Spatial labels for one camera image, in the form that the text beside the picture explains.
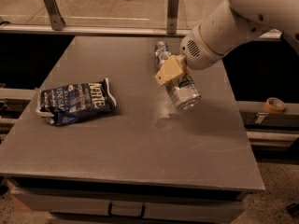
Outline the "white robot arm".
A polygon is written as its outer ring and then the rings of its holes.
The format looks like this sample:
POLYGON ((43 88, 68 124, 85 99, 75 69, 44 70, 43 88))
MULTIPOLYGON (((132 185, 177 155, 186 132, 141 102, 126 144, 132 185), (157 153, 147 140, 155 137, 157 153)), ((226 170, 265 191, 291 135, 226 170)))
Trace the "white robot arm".
POLYGON ((166 60, 156 81, 163 86, 189 69, 207 69, 271 29, 298 41, 299 0, 224 0, 182 39, 179 55, 166 60))

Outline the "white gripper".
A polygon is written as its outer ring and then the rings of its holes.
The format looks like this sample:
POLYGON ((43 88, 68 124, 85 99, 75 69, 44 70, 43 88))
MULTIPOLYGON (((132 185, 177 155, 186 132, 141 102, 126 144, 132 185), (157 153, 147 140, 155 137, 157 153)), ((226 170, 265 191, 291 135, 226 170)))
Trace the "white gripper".
POLYGON ((268 26, 241 17, 223 1, 182 39, 179 49, 183 55, 171 55, 157 65, 155 79, 163 86, 189 74, 188 66, 192 70, 207 69, 233 49, 269 30, 268 26))

